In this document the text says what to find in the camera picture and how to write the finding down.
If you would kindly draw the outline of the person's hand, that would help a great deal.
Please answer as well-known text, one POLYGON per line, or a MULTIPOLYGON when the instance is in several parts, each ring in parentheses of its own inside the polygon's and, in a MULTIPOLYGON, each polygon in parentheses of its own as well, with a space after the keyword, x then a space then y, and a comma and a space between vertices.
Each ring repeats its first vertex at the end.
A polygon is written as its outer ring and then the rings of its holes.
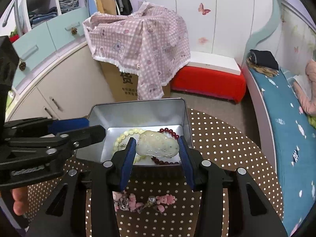
POLYGON ((17 216, 22 216, 28 211, 28 188, 21 187, 12 190, 14 199, 13 210, 17 216))

